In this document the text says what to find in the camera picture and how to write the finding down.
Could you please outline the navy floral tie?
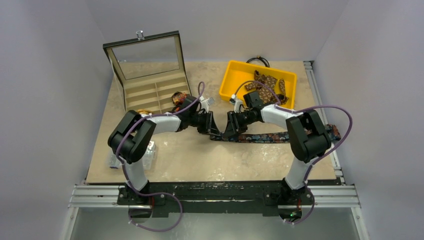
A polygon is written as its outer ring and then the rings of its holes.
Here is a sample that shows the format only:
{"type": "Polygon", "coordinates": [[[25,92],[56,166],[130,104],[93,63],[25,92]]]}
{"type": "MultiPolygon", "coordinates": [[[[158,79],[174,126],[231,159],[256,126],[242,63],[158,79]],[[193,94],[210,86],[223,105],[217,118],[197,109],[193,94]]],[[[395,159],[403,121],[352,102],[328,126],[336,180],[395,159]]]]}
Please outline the navy floral tie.
{"type": "MultiPolygon", "coordinates": [[[[341,140],[341,134],[334,124],[326,124],[325,130],[332,142],[341,140]]],[[[287,144],[290,142],[290,137],[287,131],[261,134],[240,134],[230,138],[222,136],[210,136],[211,141],[228,142],[228,143],[248,143],[248,144],[287,144]]]]}

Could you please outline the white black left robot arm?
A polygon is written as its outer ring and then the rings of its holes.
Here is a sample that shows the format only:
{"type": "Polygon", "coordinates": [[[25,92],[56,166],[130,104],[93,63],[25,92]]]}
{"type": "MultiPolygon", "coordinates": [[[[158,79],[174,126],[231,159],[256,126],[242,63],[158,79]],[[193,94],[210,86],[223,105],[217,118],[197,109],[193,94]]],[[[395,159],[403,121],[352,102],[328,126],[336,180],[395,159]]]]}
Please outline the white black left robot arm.
{"type": "Polygon", "coordinates": [[[138,205],[146,203],[149,191],[146,187],[142,157],[155,134],[176,133],[194,127],[199,134],[220,136],[221,132],[207,110],[207,102],[188,95],[172,112],[141,114],[129,110],[110,134],[107,145],[123,166],[126,184],[132,188],[129,197],[138,205]]]}

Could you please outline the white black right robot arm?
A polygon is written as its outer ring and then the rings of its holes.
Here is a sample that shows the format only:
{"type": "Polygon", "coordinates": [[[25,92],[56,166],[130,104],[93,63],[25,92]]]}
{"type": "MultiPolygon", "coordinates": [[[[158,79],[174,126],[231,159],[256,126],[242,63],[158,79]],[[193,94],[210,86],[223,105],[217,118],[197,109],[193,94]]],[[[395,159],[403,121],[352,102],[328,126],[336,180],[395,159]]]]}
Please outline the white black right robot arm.
{"type": "Polygon", "coordinates": [[[227,125],[222,136],[231,138],[247,131],[255,122],[269,123],[287,130],[289,144],[294,155],[293,163],[283,179],[285,187],[280,196],[288,204],[300,198],[300,189],[306,186],[312,160],[322,157],[332,141],[319,114],[313,109],[293,111],[276,104],[264,104],[257,92],[244,95],[247,109],[240,110],[243,103],[232,95],[230,103],[234,110],[227,113],[227,125]]]}

